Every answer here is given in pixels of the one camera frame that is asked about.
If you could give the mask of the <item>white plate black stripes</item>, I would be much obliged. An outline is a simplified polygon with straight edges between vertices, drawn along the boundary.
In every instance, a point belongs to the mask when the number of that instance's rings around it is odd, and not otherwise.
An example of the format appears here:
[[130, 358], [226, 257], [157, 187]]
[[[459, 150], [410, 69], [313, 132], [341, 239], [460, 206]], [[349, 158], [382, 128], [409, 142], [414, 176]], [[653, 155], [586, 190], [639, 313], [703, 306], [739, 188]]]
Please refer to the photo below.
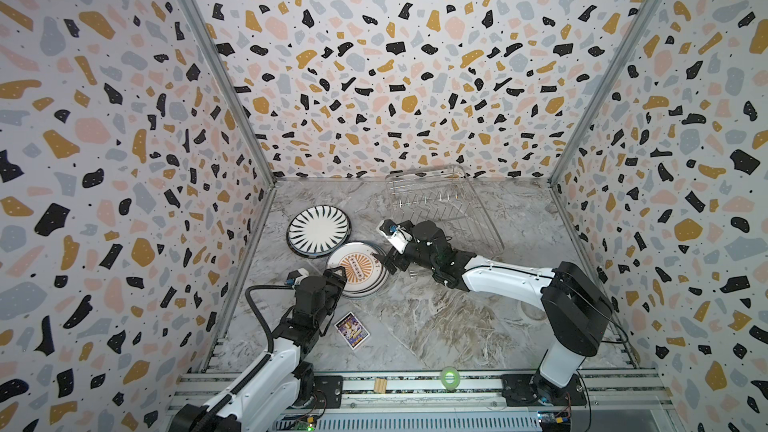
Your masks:
[[351, 222], [345, 212], [331, 205], [315, 205], [296, 215], [286, 231], [288, 247], [305, 258], [331, 254], [351, 235]]

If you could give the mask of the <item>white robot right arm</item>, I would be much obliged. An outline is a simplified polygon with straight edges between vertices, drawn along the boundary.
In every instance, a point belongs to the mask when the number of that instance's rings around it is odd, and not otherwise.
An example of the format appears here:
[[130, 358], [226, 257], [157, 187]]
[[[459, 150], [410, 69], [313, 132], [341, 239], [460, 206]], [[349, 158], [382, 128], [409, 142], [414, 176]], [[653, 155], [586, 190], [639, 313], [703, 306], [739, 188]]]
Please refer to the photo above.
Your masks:
[[378, 230], [391, 248], [377, 259], [390, 273], [417, 265], [447, 288], [499, 295], [544, 312], [554, 340], [524, 387], [523, 401], [562, 400], [584, 360], [597, 355], [611, 319], [611, 303], [576, 264], [563, 261], [555, 268], [532, 268], [494, 261], [454, 248], [432, 221], [385, 219]]

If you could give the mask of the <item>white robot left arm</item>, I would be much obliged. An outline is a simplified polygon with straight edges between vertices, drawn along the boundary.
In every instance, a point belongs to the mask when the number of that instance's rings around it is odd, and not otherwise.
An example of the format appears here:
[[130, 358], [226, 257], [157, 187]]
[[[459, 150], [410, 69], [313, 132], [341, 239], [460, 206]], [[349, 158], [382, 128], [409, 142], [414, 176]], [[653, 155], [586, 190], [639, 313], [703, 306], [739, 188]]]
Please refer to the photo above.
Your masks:
[[[253, 285], [246, 302], [266, 337], [266, 349], [230, 385], [202, 405], [184, 405], [171, 420], [171, 431], [267, 431], [293, 406], [314, 396], [314, 369], [306, 360], [330, 323], [347, 284], [341, 266], [311, 275], [292, 271], [283, 285]], [[294, 304], [270, 328], [252, 294], [290, 291]]]

